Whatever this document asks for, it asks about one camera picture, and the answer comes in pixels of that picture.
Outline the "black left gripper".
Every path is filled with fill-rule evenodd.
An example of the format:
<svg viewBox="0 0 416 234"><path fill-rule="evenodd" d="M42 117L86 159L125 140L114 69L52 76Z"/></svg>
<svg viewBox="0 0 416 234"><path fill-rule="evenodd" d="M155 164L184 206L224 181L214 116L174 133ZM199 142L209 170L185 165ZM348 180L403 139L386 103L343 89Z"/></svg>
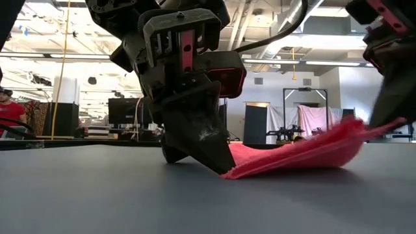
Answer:
<svg viewBox="0 0 416 234"><path fill-rule="evenodd" d="M113 63L138 75L146 96L164 99L161 115L167 144L218 174L235 167L218 115L220 83L174 94L192 72L198 50L218 47L221 29L220 18L206 8L149 10L124 33L122 44L110 56Z"/></svg>

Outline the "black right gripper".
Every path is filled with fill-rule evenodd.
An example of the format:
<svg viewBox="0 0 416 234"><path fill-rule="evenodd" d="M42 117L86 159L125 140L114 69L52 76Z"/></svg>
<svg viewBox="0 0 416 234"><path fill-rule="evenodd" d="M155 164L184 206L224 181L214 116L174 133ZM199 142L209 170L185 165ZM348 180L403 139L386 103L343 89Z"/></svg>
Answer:
<svg viewBox="0 0 416 234"><path fill-rule="evenodd" d="M370 117L371 127L397 118L415 122L415 0L353 0L346 11L367 34L363 58L383 83Z"/></svg>

